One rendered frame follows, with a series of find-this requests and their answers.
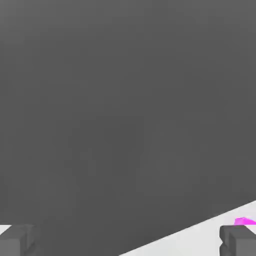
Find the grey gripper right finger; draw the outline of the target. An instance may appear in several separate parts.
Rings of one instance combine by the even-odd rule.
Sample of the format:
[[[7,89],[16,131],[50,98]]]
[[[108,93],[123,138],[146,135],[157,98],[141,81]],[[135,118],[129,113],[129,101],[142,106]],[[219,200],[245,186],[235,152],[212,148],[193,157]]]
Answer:
[[[219,256],[256,256],[256,234],[245,225],[223,225]]]

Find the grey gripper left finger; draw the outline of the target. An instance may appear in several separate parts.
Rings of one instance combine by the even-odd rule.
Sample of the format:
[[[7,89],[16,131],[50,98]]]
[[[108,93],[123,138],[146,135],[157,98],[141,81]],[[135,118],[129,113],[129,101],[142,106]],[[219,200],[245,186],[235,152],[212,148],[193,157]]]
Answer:
[[[36,248],[36,226],[16,224],[0,234],[0,256],[33,256]]]

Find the large magenta box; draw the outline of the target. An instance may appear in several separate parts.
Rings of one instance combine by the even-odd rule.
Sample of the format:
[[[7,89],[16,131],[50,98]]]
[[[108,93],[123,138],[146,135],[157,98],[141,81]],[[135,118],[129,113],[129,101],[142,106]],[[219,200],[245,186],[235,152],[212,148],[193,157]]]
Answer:
[[[234,220],[234,225],[236,226],[255,225],[256,226],[256,221],[247,217],[239,217]]]

